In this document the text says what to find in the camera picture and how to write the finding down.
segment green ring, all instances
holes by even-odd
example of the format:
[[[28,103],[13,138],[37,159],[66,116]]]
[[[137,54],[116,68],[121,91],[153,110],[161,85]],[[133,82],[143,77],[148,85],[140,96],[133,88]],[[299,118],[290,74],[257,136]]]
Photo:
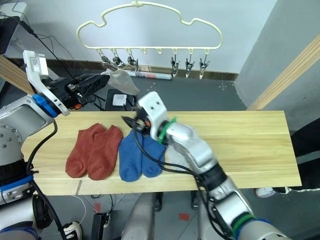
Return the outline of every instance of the green ring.
[[[171,124],[173,124],[174,122],[176,122],[177,117],[175,116],[170,122],[167,122],[166,125],[164,126],[164,128],[162,129],[162,131],[159,134],[158,137],[158,143],[162,144],[162,142],[164,141],[166,132],[168,130],[168,128],[170,127]]]
[[[250,219],[254,219],[254,217],[248,213],[247,215],[240,217],[239,220],[237,220],[235,222],[235,224],[232,228],[232,234],[234,237],[236,236],[236,232],[237,232],[238,228],[240,228],[242,224],[244,224],[246,221],[248,221]]]

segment gray floor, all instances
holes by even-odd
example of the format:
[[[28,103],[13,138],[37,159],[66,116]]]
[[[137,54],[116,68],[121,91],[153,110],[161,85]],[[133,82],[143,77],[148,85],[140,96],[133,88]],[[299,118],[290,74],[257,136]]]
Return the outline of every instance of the gray floor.
[[[78,70],[79,74],[88,72]],[[245,106],[239,99],[233,82],[212,81],[199,79],[177,78],[173,81],[134,78],[134,83],[141,94],[157,91],[169,111],[232,111],[244,110]],[[105,97],[107,87],[97,94]],[[0,106],[6,105],[23,96],[12,86],[5,86],[0,95]],[[98,111],[92,104],[86,105],[81,111]],[[312,160],[319,156],[319,152],[312,153],[298,159],[299,163]],[[252,205],[256,217],[266,218],[285,234],[293,239],[302,240],[320,233],[320,192],[291,192],[288,195],[274,195],[267,199],[257,198],[252,189],[243,189],[244,195]],[[113,239],[125,225],[126,219],[138,198],[138,194],[112,195],[115,206],[111,214],[111,226],[106,228],[104,239]],[[111,199],[104,195],[98,199],[90,196],[79,196],[84,200],[87,208],[86,216],[81,224],[83,239],[89,239],[93,205],[101,204],[101,212],[109,211]],[[83,205],[79,199],[72,196],[49,197],[62,223],[80,221],[83,214]],[[189,221],[179,220],[179,213],[189,214]],[[61,239],[54,223],[43,231],[46,240]],[[155,240],[196,240],[197,239],[197,211],[190,208],[189,192],[165,192],[163,208],[156,213]]]

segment wooden table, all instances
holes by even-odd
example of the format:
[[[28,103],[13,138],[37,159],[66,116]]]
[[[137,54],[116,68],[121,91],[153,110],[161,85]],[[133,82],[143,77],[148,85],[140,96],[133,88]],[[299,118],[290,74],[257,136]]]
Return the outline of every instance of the wooden table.
[[[68,155],[77,140],[78,130],[95,123],[106,128],[118,126],[123,135],[130,128],[120,116],[133,112],[71,112],[56,118],[57,134],[38,151],[33,165],[40,173],[35,180],[47,195],[89,195],[195,190],[194,179],[185,174],[163,172],[157,177],[144,175],[135,182],[119,176],[119,161],[113,174],[93,181],[88,176],[70,178],[65,173]],[[300,186],[300,176],[283,111],[197,111],[169,112],[170,118],[193,126],[208,142],[225,172],[239,188]],[[53,124],[29,137],[22,152],[28,159],[33,148],[49,133]]]

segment wooden board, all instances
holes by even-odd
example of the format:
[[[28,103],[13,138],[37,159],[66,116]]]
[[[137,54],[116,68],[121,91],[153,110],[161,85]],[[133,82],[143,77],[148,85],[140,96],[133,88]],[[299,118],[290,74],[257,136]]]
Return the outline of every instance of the wooden board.
[[[0,77],[27,94],[34,94],[27,74],[4,56],[0,56]]]
[[[35,180],[47,195],[117,194],[195,190],[194,179],[185,174],[163,172],[154,178],[144,175],[135,182],[119,177],[119,161],[110,177],[93,181],[84,176],[70,178],[65,173],[68,155],[77,140],[78,130],[95,123],[106,128],[114,124],[123,135],[130,128],[120,116],[133,112],[71,112],[59,116],[58,133],[46,142],[34,158],[40,173]],[[300,186],[301,181],[283,111],[198,111],[169,112],[180,123],[193,126],[217,155],[225,172],[239,188]],[[22,151],[27,159],[33,148],[52,132],[48,126],[29,137]]]
[[[290,65],[247,108],[261,110],[297,80],[320,59],[320,34],[290,63]]]

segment red sock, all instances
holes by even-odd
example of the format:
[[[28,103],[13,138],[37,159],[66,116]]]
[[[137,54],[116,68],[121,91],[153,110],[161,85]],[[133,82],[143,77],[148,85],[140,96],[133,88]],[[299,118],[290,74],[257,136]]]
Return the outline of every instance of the red sock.
[[[103,132],[106,132],[106,129],[100,123],[96,123],[85,130],[79,130],[74,148],[65,164],[65,172],[71,178],[81,178],[86,174],[95,134]]]
[[[118,146],[123,137],[121,130],[114,125],[94,136],[88,162],[89,178],[102,180],[112,174],[116,166]]]

